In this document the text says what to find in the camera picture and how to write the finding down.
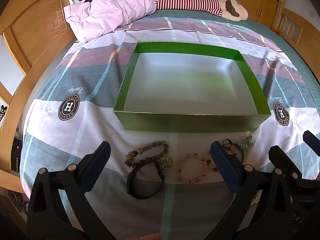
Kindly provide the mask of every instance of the red cloth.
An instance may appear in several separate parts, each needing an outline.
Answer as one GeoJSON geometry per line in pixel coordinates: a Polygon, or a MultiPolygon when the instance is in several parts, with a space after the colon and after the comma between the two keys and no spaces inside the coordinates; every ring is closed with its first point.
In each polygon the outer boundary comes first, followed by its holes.
{"type": "Polygon", "coordinates": [[[216,16],[222,16],[218,0],[156,0],[157,9],[181,9],[206,11],[216,16]]]}

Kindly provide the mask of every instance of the plush toy head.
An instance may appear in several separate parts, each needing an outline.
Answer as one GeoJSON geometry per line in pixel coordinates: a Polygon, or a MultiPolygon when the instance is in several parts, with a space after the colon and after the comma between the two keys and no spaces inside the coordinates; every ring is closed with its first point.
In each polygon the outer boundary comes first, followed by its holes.
{"type": "Polygon", "coordinates": [[[247,10],[239,4],[236,0],[218,0],[221,10],[222,18],[239,22],[248,18],[247,10]]]}

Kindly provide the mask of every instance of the green bed mat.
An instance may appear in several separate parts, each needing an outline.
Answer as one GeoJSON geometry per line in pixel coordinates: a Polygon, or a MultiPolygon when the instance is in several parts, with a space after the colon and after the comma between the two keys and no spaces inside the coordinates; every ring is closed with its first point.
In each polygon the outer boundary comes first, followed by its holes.
{"type": "Polygon", "coordinates": [[[251,20],[233,22],[227,19],[209,14],[201,11],[189,11],[189,10],[156,10],[154,14],[147,16],[148,18],[158,17],[173,17],[173,18],[192,18],[198,20],[217,21],[222,23],[229,23],[234,25],[241,25],[262,36],[272,40],[291,60],[293,65],[298,69],[306,86],[308,87],[312,98],[316,104],[318,113],[320,113],[320,86],[316,78],[313,76],[308,66],[304,63],[301,57],[295,52],[295,50],[280,36],[271,31],[267,26],[256,23],[251,20]]]}

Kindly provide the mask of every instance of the folded pink quilt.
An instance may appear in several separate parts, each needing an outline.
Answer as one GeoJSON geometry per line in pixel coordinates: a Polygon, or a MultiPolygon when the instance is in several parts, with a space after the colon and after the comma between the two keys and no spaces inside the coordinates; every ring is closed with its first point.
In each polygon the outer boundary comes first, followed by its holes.
{"type": "Polygon", "coordinates": [[[80,42],[88,42],[152,14],[153,0],[82,0],[64,7],[66,21],[80,42]]]}

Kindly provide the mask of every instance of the green box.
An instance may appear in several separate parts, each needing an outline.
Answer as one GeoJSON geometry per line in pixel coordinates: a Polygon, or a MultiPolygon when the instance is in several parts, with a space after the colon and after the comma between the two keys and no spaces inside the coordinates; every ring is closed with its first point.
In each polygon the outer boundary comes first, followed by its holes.
{"type": "Polygon", "coordinates": [[[138,42],[114,113],[127,130],[252,131],[270,115],[239,51],[186,42],[138,42]]]}

